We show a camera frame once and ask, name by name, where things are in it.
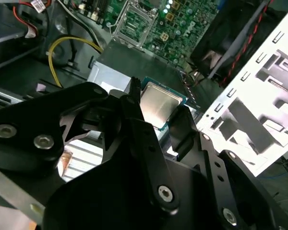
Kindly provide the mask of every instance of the silver screw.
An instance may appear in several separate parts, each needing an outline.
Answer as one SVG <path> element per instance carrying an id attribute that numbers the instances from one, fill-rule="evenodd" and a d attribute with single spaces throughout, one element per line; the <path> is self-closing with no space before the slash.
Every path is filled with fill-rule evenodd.
<path id="1" fill-rule="evenodd" d="M 17 129 L 14 126 L 3 124 L 0 125 L 0 138 L 11 138 L 17 133 Z"/>
<path id="2" fill-rule="evenodd" d="M 94 89 L 94 92 L 96 92 L 98 94 L 102 94 L 102 91 L 100 89 Z"/>
<path id="3" fill-rule="evenodd" d="M 165 202 L 171 202 L 173 200 L 173 194 L 172 194 L 172 191 L 162 185 L 158 188 L 158 193 L 159 193 L 159 196 L 165 201 Z"/>
<path id="4" fill-rule="evenodd" d="M 206 140 L 210 140 L 210 137 L 207 136 L 206 134 L 203 134 L 203 137 L 204 137 Z"/>
<path id="5" fill-rule="evenodd" d="M 237 225 L 237 219 L 235 215 L 228 208 L 223 209 L 223 216 L 232 226 Z"/>
<path id="6" fill-rule="evenodd" d="M 236 158 L 236 155 L 233 154 L 232 152 L 229 152 L 230 156 L 232 157 L 232 159 L 235 159 Z"/>
<path id="7" fill-rule="evenodd" d="M 52 136 L 42 134 L 34 138 L 34 145 L 38 149 L 49 150 L 53 147 L 54 141 Z"/>

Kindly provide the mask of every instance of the electronic component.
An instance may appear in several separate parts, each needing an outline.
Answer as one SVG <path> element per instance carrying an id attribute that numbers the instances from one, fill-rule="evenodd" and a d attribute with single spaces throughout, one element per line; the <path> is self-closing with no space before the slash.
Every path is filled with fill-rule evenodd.
<path id="1" fill-rule="evenodd" d="M 111 11 L 109 0 L 79 0 L 78 5 L 80 14 L 100 24 L 104 21 L 106 11 Z"/>
<path id="2" fill-rule="evenodd" d="M 103 26 L 117 24 L 113 34 L 115 38 L 119 38 L 127 45 L 131 44 L 149 55 L 152 54 L 162 61 L 186 68 L 188 66 L 187 58 L 190 57 L 218 12 L 217 5 L 211 1 L 161 0 L 160 8 L 153 9 L 154 6 L 149 1 L 139 2 L 141 4 L 137 4 L 135 1 L 111 1 L 104 17 Z M 136 17 L 137 20 L 141 19 L 142 23 L 140 24 L 142 25 L 146 25 L 145 20 L 148 21 L 147 27 L 140 26 L 135 29 L 124 23 L 123 20 L 131 23 L 130 16 L 126 14 L 127 11 L 139 13 L 142 17 Z M 162 33 L 168 34 L 171 38 L 167 40 L 166 46 L 162 40 L 162 44 L 156 44 L 156 39 L 160 39 Z"/>
<path id="3" fill-rule="evenodd" d="M 166 42 L 168 40 L 168 37 L 169 37 L 169 35 L 166 33 L 162 33 L 160 36 L 161 40 L 164 42 Z"/>
<path id="4" fill-rule="evenodd" d="M 173 9 L 176 9 L 176 10 L 178 10 L 179 9 L 179 6 L 180 6 L 180 4 L 178 3 L 178 2 L 173 2 L 173 4 L 171 5 L 171 7 L 173 8 Z"/>
<path id="5" fill-rule="evenodd" d="M 149 79 L 144 79 L 143 83 L 146 83 L 146 86 L 141 94 L 140 106 L 144 119 L 162 130 L 177 106 L 185 103 L 185 97 L 165 89 L 162 85 L 157 85 Z"/>
<path id="6" fill-rule="evenodd" d="M 113 37 L 121 39 L 134 47 L 141 48 L 156 19 L 156 15 L 146 13 L 129 2 L 125 6 Z"/>
<path id="7" fill-rule="evenodd" d="M 166 18 L 167 20 L 169 20 L 169 21 L 173 21 L 174 15 L 171 14 L 171 13 L 168 13 L 168 14 L 165 16 L 165 18 Z"/>

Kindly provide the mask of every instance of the capacitor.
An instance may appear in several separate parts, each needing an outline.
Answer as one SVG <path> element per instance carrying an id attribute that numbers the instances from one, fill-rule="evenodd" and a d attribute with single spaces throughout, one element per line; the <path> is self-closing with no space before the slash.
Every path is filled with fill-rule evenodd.
<path id="1" fill-rule="evenodd" d="M 180 22 L 180 25 L 181 26 L 185 26 L 187 23 L 186 23 L 186 21 L 185 20 L 182 20 L 181 22 Z"/>
<path id="2" fill-rule="evenodd" d="M 187 9 L 187 14 L 188 14 L 188 15 L 193 14 L 193 10 L 192 10 L 192 9 Z"/>

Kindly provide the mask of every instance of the white label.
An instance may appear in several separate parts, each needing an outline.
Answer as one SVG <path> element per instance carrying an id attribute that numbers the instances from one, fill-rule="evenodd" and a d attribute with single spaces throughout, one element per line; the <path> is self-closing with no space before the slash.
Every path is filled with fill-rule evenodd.
<path id="1" fill-rule="evenodd" d="M 43 12 L 44 9 L 46 9 L 46 6 L 41 0 L 33 0 L 31 2 L 32 6 L 36 9 L 38 13 Z"/>
<path id="2" fill-rule="evenodd" d="M 190 23 L 190 25 L 188 26 L 188 29 L 186 30 L 186 32 L 184 32 L 183 36 L 189 37 L 189 35 L 190 35 L 190 33 L 191 33 L 191 31 L 192 31 L 192 29 L 193 29 L 194 26 L 195 26 L 195 22 L 192 21 L 192 22 Z"/>

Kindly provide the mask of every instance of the metal bracket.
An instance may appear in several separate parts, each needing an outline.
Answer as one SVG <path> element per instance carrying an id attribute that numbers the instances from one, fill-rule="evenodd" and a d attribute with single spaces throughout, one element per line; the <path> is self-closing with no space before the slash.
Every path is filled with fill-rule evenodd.
<path id="1" fill-rule="evenodd" d="M 0 196 L 36 224 L 42 223 L 45 207 L 1 172 Z"/>
<path id="2" fill-rule="evenodd" d="M 223 160 L 235 190 L 252 207 L 252 212 L 244 213 L 244 219 L 254 219 L 258 229 L 288 230 L 288 216 L 265 190 L 262 184 L 248 170 L 242 160 L 233 152 L 224 150 L 219 157 Z"/>
<path id="3" fill-rule="evenodd" d="M 223 225 L 229 229 L 247 229 L 239 216 L 224 162 L 217 156 L 209 136 L 197 130 L 187 107 L 178 107 L 170 118 L 169 131 L 173 149 L 178 153 L 177 161 L 197 169 L 206 178 L 215 212 Z"/>
<path id="4" fill-rule="evenodd" d="M 37 174 L 53 171 L 64 144 L 87 133 L 75 126 L 77 114 L 107 96 L 100 86 L 86 82 L 0 109 L 0 132 L 7 133 L 0 133 L 0 169 Z M 44 142 L 51 142 L 47 148 L 36 147 L 35 139 L 41 135 L 48 137 Z"/>

